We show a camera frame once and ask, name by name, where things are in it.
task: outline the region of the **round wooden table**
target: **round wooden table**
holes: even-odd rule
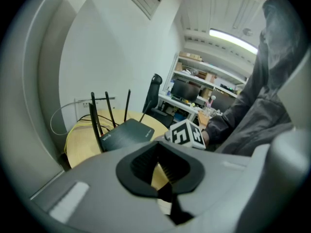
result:
[[[109,111],[99,110],[97,111],[98,115],[104,116],[110,119]],[[113,118],[116,123],[121,124],[124,122],[124,110],[112,110]],[[142,113],[128,111],[126,119],[133,118],[137,121],[140,120]],[[86,116],[83,119],[90,120],[90,116]],[[113,129],[112,122],[106,120],[102,117],[99,117],[100,124],[107,126],[109,129]],[[151,116],[145,115],[141,121],[143,124],[153,128],[155,133],[151,138],[153,141],[156,137],[163,135],[168,129],[159,121],[154,119]],[[74,168],[76,165],[80,164],[82,161],[100,154],[100,149],[98,147],[95,134],[90,121],[79,121],[77,124],[90,124],[86,127],[78,127],[74,129],[68,137],[67,140],[67,157],[71,168]]]

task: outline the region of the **white wall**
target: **white wall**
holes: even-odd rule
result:
[[[165,81],[181,47],[172,25],[181,0],[163,0],[152,20],[131,0],[87,0],[67,35],[59,71],[61,105],[104,91],[124,108],[141,111],[154,73]],[[66,128],[76,121],[74,106],[63,110]]]

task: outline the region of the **wall socket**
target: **wall socket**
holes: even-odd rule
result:
[[[75,98],[75,111],[76,118],[79,120],[81,117],[85,115],[89,115],[89,107],[88,103],[92,103],[92,100],[89,98]],[[109,95],[109,101],[111,109],[115,109],[117,107],[116,96]],[[108,110],[106,96],[97,96],[96,97],[96,109],[99,110]]]

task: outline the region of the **ceiling light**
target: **ceiling light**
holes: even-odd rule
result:
[[[233,44],[236,44],[236,45],[252,52],[253,54],[257,54],[257,52],[258,52],[257,48],[255,48],[251,44],[247,43],[246,41],[243,41],[237,37],[234,37],[230,34],[221,32],[219,30],[211,29],[211,30],[209,30],[209,35],[220,38],[220,39],[225,40],[225,41],[229,41]]]

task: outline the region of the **person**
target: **person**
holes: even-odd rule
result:
[[[257,146],[293,129],[277,92],[302,59],[308,38],[286,0],[267,0],[262,8],[266,28],[253,73],[232,106],[202,131],[209,151],[251,156]]]

